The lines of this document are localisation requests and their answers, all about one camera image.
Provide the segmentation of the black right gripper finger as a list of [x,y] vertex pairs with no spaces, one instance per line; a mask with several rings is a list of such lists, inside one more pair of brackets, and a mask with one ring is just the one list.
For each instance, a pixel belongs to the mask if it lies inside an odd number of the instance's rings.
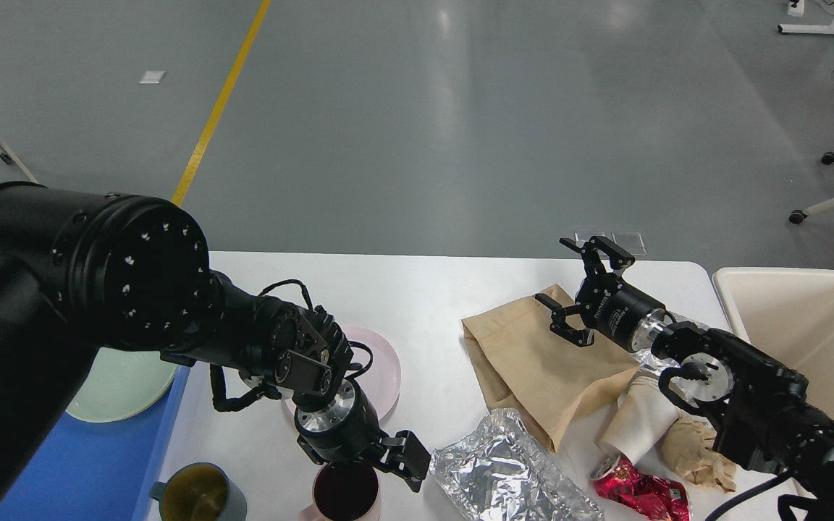
[[577,347],[588,347],[594,343],[594,331],[589,327],[583,329],[575,329],[568,323],[570,316],[577,316],[581,314],[584,309],[582,304],[576,303],[569,306],[563,306],[558,301],[552,299],[545,293],[536,293],[535,300],[543,304],[550,313],[549,330],[561,339],[576,345]]
[[569,237],[561,237],[559,243],[563,247],[576,252],[584,264],[586,277],[606,276],[608,274],[603,258],[609,261],[611,272],[622,276],[635,262],[635,256],[609,240],[604,235],[592,235],[589,240],[576,241]]

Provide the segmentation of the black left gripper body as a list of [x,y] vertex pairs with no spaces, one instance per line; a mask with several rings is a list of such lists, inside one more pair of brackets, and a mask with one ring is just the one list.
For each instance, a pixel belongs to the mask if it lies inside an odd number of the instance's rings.
[[314,462],[360,458],[377,465],[380,428],[374,406],[355,380],[342,380],[334,399],[319,411],[295,410],[294,426],[301,451]]

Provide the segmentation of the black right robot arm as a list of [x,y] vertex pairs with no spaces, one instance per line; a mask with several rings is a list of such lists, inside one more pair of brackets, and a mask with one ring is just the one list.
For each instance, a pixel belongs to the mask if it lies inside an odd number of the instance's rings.
[[722,329],[669,311],[623,279],[635,263],[604,235],[560,238],[584,264],[572,305],[537,293],[549,309],[549,329],[573,345],[588,347],[596,334],[622,347],[658,376],[658,388],[676,407],[708,419],[714,450],[744,470],[772,478],[724,502],[717,520],[741,502],[794,480],[805,496],[782,495],[782,520],[803,512],[807,520],[834,520],[834,420],[808,403],[807,378]]

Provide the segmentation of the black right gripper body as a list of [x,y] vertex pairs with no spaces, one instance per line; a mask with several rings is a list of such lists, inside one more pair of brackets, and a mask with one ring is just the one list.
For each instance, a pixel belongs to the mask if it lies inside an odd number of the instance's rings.
[[586,274],[575,301],[585,327],[599,331],[631,354],[642,350],[635,340],[640,324],[646,318],[660,322],[667,310],[662,301],[631,286],[622,277],[596,271]]

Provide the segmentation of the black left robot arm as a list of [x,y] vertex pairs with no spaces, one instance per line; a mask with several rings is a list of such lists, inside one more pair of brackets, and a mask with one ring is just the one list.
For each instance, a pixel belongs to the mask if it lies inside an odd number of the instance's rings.
[[103,347],[208,363],[219,412],[290,391],[315,465],[366,465],[417,494],[430,453],[411,431],[384,432],[358,383],[370,364],[299,289],[301,304],[235,286],[166,199],[0,182],[0,502]]

